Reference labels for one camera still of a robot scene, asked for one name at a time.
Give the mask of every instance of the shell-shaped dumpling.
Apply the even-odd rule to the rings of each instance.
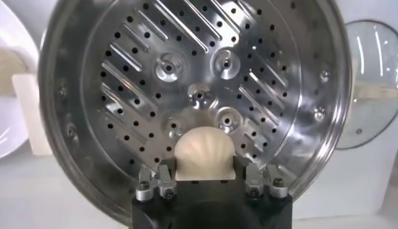
[[[176,180],[235,179],[232,139],[222,130],[200,127],[184,134],[175,146]]]

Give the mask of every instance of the screw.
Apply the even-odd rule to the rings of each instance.
[[[165,198],[166,200],[171,200],[171,199],[173,199],[173,198],[174,198],[174,192],[173,192],[173,190],[167,189],[166,192],[165,192],[164,198]]]
[[[322,121],[325,118],[325,109],[322,107],[315,108],[314,118],[317,121]]]
[[[149,182],[148,182],[148,181],[141,181],[141,182],[139,183],[139,187],[140,187],[142,190],[149,189]]]
[[[320,78],[321,78],[322,83],[327,83],[330,78],[330,72],[327,70],[322,71],[320,74]]]
[[[272,185],[275,187],[278,187],[278,188],[283,188],[283,187],[285,187],[285,182],[284,182],[283,178],[277,177],[274,179]]]
[[[249,195],[250,195],[250,197],[257,199],[260,197],[260,192],[256,188],[251,188],[249,191]]]

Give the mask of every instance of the white plate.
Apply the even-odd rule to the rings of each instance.
[[[35,73],[39,51],[18,17],[0,1],[0,47],[19,54]],[[14,152],[28,140],[21,107],[16,97],[0,97],[0,158]]]

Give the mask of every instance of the black machine base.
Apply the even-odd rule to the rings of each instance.
[[[157,192],[148,202],[134,199],[132,228],[291,229],[291,196],[271,197],[267,187],[261,196],[250,195],[244,181],[243,176],[228,181],[177,182],[177,195],[170,200]]]

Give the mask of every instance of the white dough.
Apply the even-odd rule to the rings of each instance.
[[[26,65],[16,53],[0,48],[0,96],[14,95],[12,76],[26,71]]]
[[[200,127],[184,134],[174,150],[176,180],[235,179],[232,139],[222,130]]]

